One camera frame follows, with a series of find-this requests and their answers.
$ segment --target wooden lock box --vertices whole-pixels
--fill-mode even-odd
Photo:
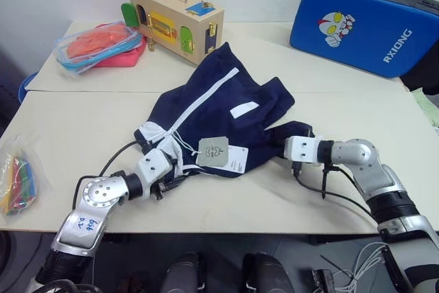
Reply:
[[[129,27],[187,60],[200,64],[221,45],[224,10],[203,0],[130,0],[122,4]]]

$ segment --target yellow panel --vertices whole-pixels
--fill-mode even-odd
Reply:
[[[177,33],[174,21],[157,12],[151,12],[150,14],[154,37],[159,37],[168,43],[175,44]]]

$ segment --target blue case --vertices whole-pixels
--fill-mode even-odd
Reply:
[[[302,0],[290,44],[393,78],[407,73],[438,39],[434,0]]]

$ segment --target cartoon character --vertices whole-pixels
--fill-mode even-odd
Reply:
[[[350,14],[345,16],[340,12],[332,12],[318,21],[318,28],[327,35],[325,41],[329,46],[338,47],[342,38],[352,30],[354,22],[355,19]]]

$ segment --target clear plastic bag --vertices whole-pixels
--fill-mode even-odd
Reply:
[[[39,162],[21,136],[8,139],[0,149],[0,211],[5,216],[28,209],[41,186]]]
[[[139,47],[141,43],[142,35],[119,21],[57,40],[54,55],[65,69],[81,73],[106,58]]]

